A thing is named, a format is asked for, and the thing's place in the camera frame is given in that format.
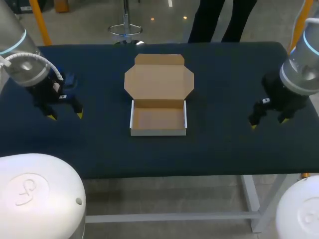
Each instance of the metal table frame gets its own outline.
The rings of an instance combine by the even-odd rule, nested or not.
[[[250,219],[252,232],[261,233],[274,216],[277,204],[284,192],[299,178],[300,174],[279,174],[264,202],[260,205],[253,176],[241,175],[248,212],[98,215],[86,216],[86,223]]]

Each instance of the logo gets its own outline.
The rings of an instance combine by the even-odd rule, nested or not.
[[[30,201],[32,201],[33,191],[36,189],[36,183],[32,179],[27,179],[23,182],[23,188],[24,188],[24,193],[20,193],[19,195],[21,195],[21,196],[26,195],[25,202],[24,201],[17,201],[15,203],[17,206],[21,206],[21,205],[27,204]]]
[[[4,196],[11,207],[32,207],[43,204],[49,196],[49,184],[42,176],[21,174],[8,183]]]

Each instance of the stool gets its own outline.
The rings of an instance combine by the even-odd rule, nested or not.
[[[136,25],[131,24],[129,1],[124,0],[123,2],[124,2],[124,12],[123,12],[124,22],[123,22],[123,24],[110,26],[108,28],[108,31],[114,35],[117,35],[117,36],[127,37],[127,40],[118,42],[117,44],[127,44],[127,43],[142,44],[143,42],[141,42],[141,41],[136,41],[136,40],[131,41],[131,39],[130,39],[131,36],[140,34],[143,29],[140,26],[136,26]],[[118,33],[117,32],[118,29],[121,29],[124,33]]]

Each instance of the black pants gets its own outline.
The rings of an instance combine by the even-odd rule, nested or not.
[[[257,0],[233,0],[233,12],[223,42],[239,42]],[[188,43],[210,42],[225,0],[200,0]]]

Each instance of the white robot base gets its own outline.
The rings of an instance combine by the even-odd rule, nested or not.
[[[69,164],[21,154],[0,158],[0,172],[0,238],[83,238],[85,191]]]

